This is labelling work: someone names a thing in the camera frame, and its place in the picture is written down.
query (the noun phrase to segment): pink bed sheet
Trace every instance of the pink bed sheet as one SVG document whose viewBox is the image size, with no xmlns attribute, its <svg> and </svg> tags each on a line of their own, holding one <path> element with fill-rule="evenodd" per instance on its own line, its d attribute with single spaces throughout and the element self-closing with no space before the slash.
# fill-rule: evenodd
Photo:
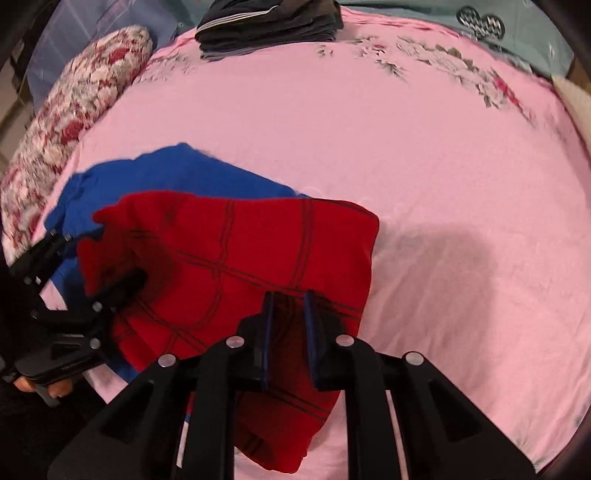
<svg viewBox="0 0 591 480">
<path fill-rule="evenodd" d="M 357 202 L 381 221 L 360 337 L 423 352 L 540 469 L 591 398 L 588 154 L 546 82 L 438 25 L 343 18 L 334 44 L 208 63 L 189 32 L 160 50 L 48 210 L 72 173 L 178 142 Z M 106 367 L 90 376 L 106 397 L 122 387 Z M 289 478 L 345 478 L 343 405 Z M 241 455 L 236 477 L 288 478 Z"/>
</svg>

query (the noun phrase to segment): floral pattern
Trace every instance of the floral pattern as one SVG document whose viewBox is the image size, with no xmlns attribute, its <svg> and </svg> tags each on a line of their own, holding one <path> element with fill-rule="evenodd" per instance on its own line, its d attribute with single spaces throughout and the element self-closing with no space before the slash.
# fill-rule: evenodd
<svg viewBox="0 0 591 480">
<path fill-rule="evenodd" d="M 0 185 L 2 246 L 13 262 L 31 244 L 46 198 L 88 130 L 152 53 L 144 27 L 126 27 L 86 47 L 64 68 L 21 139 Z"/>
<path fill-rule="evenodd" d="M 409 37 L 399 37 L 397 48 L 427 65 L 435 67 L 469 90 L 481 95 L 487 108 L 494 106 L 501 108 L 507 104 L 514 105 L 528 122 L 534 121 L 533 113 L 517 99 L 515 93 L 494 69 L 484 70 L 474 65 L 474 62 L 462 57 L 456 48 L 446 50 L 441 45 L 429 48 Z"/>
<path fill-rule="evenodd" d="M 188 74 L 192 68 L 189 57 L 181 53 L 170 57 L 157 57 L 146 64 L 135 83 L 165 82 L 174 72 Z"/>
<path fill-rule="evenodd" d="M 357 56 L 374 61 L 386 72 L 401 80 L 406 81 L 408 76 L 407 71 L 400 65 L 400 54 L 403 53 L 447 73 L 463 87 L 480 95 L 487 108 L 501 109 L 512 105 L 529 123 L 534 124 L 534 114 L 523 105 L 494 69 L 478 68 L 472 60 L 464 58 L 461 52 L 453 47 L 445 49 L 441 45 L 435 45 L 430 48 L 410 37 L 398 38 L 395 48 L 374 35 L 357 37 L 350 43 L 355 46 Z M 334 55 L 333 50 L 329 50 L 326 45 L 320 45 L 316 53 L 321 58 Z"/>
</svg>

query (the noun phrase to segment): hand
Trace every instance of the hand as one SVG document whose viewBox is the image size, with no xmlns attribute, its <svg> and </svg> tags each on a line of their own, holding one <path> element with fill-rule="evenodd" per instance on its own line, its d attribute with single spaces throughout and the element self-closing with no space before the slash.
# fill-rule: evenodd
<svg viewBox="0 0 591 480">
<path fill-rule="evenodd" d="M 14 386 L 17 387 L 21 392 L 34 392 L 35 384 L 26 377 L 19 377 L 15 382 Z M 60 380 L 47 387 L 47 391 L 52 398 L 65 397 L 74 390 L 74 381 L 71 378 Z"/>
</svg>

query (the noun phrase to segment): red towel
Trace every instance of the red towel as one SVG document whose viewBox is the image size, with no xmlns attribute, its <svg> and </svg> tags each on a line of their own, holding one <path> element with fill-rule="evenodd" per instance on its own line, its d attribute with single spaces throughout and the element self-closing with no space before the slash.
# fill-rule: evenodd
<svg viewBox="0 0 591 480">
<path fill-rule="evenodd" d="M 301 299 L 315 290 L 357 334 L 378 218 L 348 202 L 177 192 L 129 195 L 93 218 L 106 228 L 101 241 L 78 246 L 87 294 L 132 266 L 148 273 L 113 327 L 140 371 L 163 353 L 199 355 L 234 335 L 242 318 L 260 311 L 266 291 L 289 295 L 278 302 L 269 391 L 238 397 L 236 446 L 264 468 L 295 472 L 338 396 L 309 380 Z"/>
</svg>

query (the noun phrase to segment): silver bolt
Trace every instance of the silver bolt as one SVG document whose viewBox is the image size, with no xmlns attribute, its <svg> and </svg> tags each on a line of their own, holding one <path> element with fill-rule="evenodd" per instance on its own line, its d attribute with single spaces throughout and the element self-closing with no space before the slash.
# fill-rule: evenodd
<svg viewBox="0 0 591 480">
<path fill-rule="evenodd" d="M 226 345 L 228 345 L 230 348 L 240 348 L 242 345 L 244 345 L 244 338 L 234 335 L 226 340 Z"/>
<path fill-rule="evenodd" d="M 168 368 L 173 366 L 177 362 L 177 358 L 171 353 L 165 353 L 160 358 L 158 358 L 158 365 L 163 368 Z"/>
<path fill-rule="evenodd" d="M 418 367 L 419 365 L 422 365 L 423 362 L 425 361 L 425 357 L 423 357 L 418 352 L 409 352 L 409 353 L 406 354 L 406 356 L 404 357 L 404 359 L 409 364 L 414 365 L 415 367 Z"/>
<path fill-rule="evenodd" d="M 340 346 L 351 346 L 355 343 L 355 339 L 351 335 L 339 335 L 336 338 L 336 344 Z"/>
</svg>

